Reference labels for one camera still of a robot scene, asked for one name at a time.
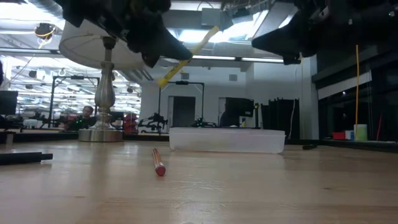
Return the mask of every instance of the lamp shade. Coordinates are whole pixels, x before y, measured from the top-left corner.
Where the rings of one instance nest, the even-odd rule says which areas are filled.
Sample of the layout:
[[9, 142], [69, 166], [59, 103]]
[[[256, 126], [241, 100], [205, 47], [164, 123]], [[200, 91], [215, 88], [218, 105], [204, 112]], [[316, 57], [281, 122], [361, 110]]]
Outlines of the lamp shade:
[[[76, 63], [101, 69], [101, 62], [105, 59], [101, 37], [109, 37], [109, 34], [90, 21], [84, 20], [79, 28], [66, 22], [59, 49], [61, 54]], [[112, 50], [112, 62], [115, 70], [142, 68], [145, 65], [141, 54], [130, 51], [121, 40], [116, 41]]]

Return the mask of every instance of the red pencil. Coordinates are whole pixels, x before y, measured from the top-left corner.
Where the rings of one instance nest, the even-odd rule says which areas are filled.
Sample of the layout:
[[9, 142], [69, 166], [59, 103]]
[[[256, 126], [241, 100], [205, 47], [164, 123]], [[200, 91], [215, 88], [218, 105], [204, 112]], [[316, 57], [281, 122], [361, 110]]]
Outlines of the red pencil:
[[166, 173], [166, 167], [163, 165], [162, 158], [160, 158], [160, 154], [157, 149], [153, 150], [154, 155], [154, 165], [155, 165], [155, 172], [159, 176], [163, 176]]

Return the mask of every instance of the table surface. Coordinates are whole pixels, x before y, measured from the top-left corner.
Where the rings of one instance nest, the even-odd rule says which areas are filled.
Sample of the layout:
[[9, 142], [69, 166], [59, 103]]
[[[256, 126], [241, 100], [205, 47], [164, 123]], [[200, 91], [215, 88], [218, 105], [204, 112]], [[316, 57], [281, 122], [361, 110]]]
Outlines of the table surface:
[[[167, 173], [157, 177], [152, 149]], [[0, 223], [397, 223], [398, 154], [286, 146], [172, 151], [167, 142], [15, 144], [52, 161], [0, 167]]]

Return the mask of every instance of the silver lamp stand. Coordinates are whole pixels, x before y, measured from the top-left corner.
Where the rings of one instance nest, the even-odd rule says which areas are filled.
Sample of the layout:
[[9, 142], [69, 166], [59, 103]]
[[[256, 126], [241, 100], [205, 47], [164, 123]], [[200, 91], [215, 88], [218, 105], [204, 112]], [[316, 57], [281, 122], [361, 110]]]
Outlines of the silver lamp stand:
[[79, 130], [79, 141], [84, 142], [120, 142], [123, 132], [111, 126], [110, 108], [114, 105], [115, 94], [112, 85], [114, 64], [112, 63], [112, 49], [116, 40], [112, 37], [102, 37], [105, 47], [105, 61], [101, 63], [102, 76], [95, 91], [95, 104], [98, 106], [97, 122], [89, 129]]

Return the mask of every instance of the clear plastic container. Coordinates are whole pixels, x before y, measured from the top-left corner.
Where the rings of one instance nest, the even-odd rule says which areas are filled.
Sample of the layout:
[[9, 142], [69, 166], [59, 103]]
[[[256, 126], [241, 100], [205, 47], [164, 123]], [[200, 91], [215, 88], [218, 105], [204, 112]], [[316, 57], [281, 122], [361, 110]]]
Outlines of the clear plastic container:
[[176, 150], [281, 153], [284, 146], [284, 131], [170, 128], [170, 147]]

